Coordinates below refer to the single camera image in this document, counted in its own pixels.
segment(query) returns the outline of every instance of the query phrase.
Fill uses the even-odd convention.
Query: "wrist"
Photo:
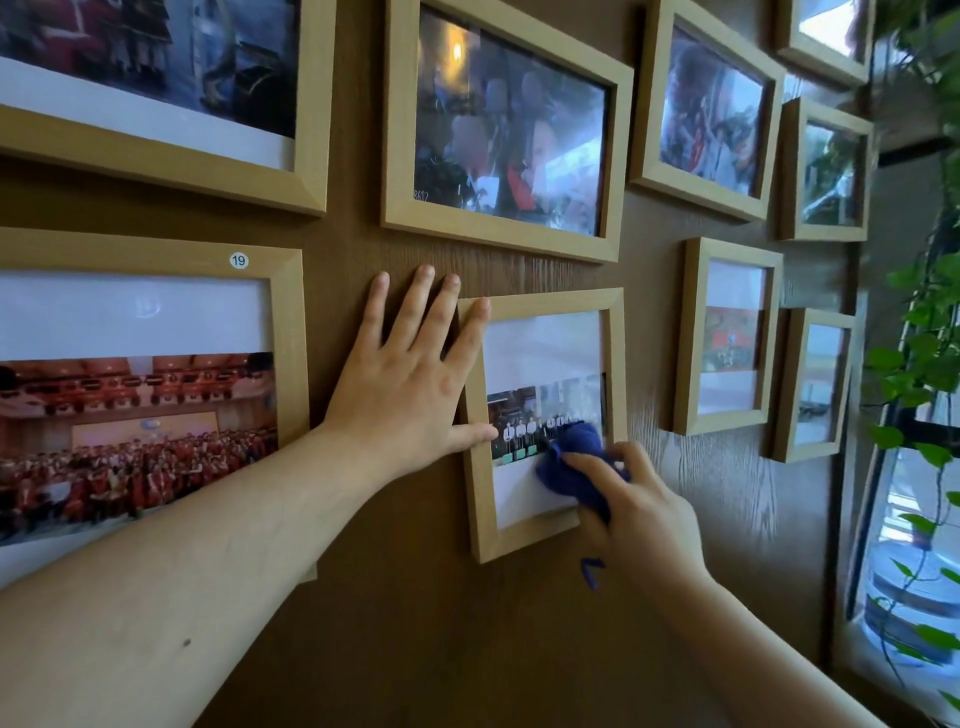
[[[382,452],[371,449],[370,443],[355,433],[321,423],[303,440],[323,463],[324,474],[348,479],[350,489],[362,494],[364,500],[392,480]]]

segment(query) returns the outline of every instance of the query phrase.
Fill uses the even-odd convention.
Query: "brown wood grain wall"
[[[636,65],[637,2],[511,1]],[[702,2],[770,47],[772,3]],[[834,459],[789,466],[766,459],[767,427],[691,438],[664,428],[681,240],[707,235],[783,250],[784,305],[845,312],[852,312],[856,250],[778,245],[773,219],[743,225],[633,186],[615,265],[381,229],[384,12],[383,0],[339,3],[330,211],[322,221],[4,158],[0,225],[302,248],[314,423],[368,281],[381,269],[394,278],[393,310],[399,285],[425,261],[440,274],[460,273],[465,296],[623,286],[631,437],[693,502],[713,573],[804,655],[822,659]],[[775,188],[772,209],[778,198]],[[321,560],[318,580],[290,596],[199,725],[725,724],[681,646],[644,604],[612,574],[601,577],[598,593],[586,587],[578,559],[588,552],[573,531],[478,566],[469,553],[463,461],[448,457],[363,508]]]

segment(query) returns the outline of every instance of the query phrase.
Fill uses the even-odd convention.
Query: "photo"
[[[499,435],[491,444],[494,466],[543,453],[577,423],[592,423],[603,434],[606,375],[584,376],[487,395],[490,422]]]
[[[753,195],[764,84],[674,26],[660,161]]]
[[[793,0],[800,3],[800,32],[854,61],[863,61],[869,0]]]
[[[420,9],[417,200],[595,236],[608,91]]]
[[[812,324],[807,333],[794,445],[826,443],[836,434],[845,329]]]
[[[299,37],[300,0],[0,0],[0,59],[290,138]]]
[[[857,167],[865,163],[862,134],[807,124],[804,129],[804,207],[808,225],[857,226]]]
[[[763,312],[707,306],[702,372],[751,372],[759,368]]]
[[[276,449],[268,352],[0,362],[0,546],[111,530]]]

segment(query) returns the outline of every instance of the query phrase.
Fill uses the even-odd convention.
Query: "hand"
[[[473,305],[444,361],[440,359],[457,309],[460,279],[450,275],[423,318],[433,266],[420,266],[386,344],[383,308],[390,278],[373,279],[363,324],[320,431],[355,449],[376,487],[418,471],[451,452],[496,438],[492,425],[452,425],[457,400],[483,343],[490,300]]]
[[[704,564],[697,516],[666,487],[638,443],[617,443],[608,455],[624,463],[632,483],[598,457],[564,455],[564,462],[586,475],[610,505],[609,526],[584,506],[580,523],[607,563],[668,610],[675,597],[713,583]]]

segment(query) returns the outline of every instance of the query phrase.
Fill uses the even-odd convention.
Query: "wall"
[[[769,47],[773,3],[701,0]],[[632,0],[511,0],[636,64]],[[383,0],[341,0],[329,214],[322,221],[133,182],[0,160],[0,225],[303,249],[313,420],[347,356],[370,278],[401,287],[424,261],[465,296],[626,289],[630,434],[688,497],[713,573],[811,659],[831,590],[833,459],[763,457],[768,427],[683,438],[669,425],[681,240],[708,235],[786,253],[783,303],[851,312],[852,246],[779,245],[743,225],[630,186],[620,262],[594,266],[379,227]],[[778,198],[772,209],[776,209]],[[214,698],[199,725],[724,725],[699,672],[614,574],[592,593],[574,530],[483,567],[469,553],[463,460],[448,457],[374,497],[331,545]]]

